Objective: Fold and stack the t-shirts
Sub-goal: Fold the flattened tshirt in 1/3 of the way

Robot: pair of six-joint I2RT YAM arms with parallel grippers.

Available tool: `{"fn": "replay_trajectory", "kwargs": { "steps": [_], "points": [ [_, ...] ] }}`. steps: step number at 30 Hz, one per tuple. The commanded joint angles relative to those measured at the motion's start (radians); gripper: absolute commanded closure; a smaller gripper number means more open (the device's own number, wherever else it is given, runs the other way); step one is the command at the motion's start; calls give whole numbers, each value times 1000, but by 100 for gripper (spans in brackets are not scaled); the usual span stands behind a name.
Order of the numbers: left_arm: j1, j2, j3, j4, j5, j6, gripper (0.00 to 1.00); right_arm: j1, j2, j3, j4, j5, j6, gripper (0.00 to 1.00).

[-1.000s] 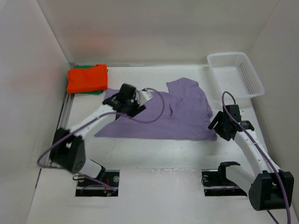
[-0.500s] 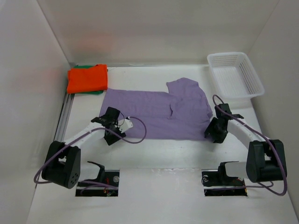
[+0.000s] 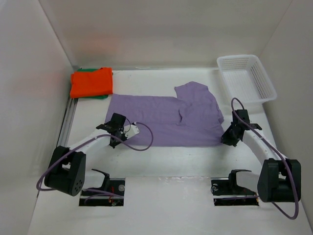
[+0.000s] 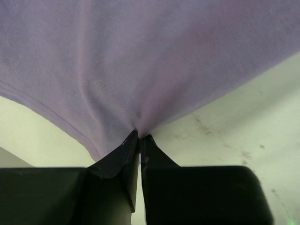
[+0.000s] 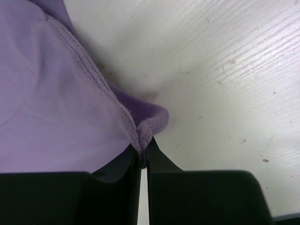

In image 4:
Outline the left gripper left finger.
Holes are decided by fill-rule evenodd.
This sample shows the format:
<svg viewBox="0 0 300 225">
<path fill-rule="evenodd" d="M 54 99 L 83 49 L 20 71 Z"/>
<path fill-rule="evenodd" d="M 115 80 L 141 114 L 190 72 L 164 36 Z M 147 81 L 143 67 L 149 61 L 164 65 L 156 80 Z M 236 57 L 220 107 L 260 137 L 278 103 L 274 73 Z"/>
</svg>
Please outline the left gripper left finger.
<svg viewBox="0 0 300 225">
<path fill-rule="evenodd" d="M 93 165 L 2 168 L 3 225 L 128 225 L 135 212 L 138 134 Z"/>
</svg>

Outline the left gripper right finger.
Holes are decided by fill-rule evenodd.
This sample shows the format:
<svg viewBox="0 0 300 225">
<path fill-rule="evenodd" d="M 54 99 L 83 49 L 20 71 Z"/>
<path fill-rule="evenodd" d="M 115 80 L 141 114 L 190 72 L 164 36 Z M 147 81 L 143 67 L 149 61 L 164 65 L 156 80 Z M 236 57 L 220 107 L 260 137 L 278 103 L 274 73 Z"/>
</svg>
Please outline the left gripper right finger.
<svg viewBox="0 0 300 225">
<path fill-rule="evenodd" d="M 149 225 L 271 225 L 257 176 L 245 166 L 182 167 L 148 135 L 140 140 Z"/>
</svg>

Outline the lavender t shirt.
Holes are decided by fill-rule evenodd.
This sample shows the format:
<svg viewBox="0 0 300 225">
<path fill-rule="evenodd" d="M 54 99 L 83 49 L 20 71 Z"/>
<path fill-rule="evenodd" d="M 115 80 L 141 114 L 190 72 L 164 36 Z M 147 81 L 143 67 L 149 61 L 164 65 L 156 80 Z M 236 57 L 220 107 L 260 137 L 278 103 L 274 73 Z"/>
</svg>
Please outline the lavender t shirt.
<svg viewBox="0 0 300 225">
<path fill-rule="evenodd" d="M 3 0 L 0 94 L 94 160 L 300 50 L 297 0 Z"/>
</svg>

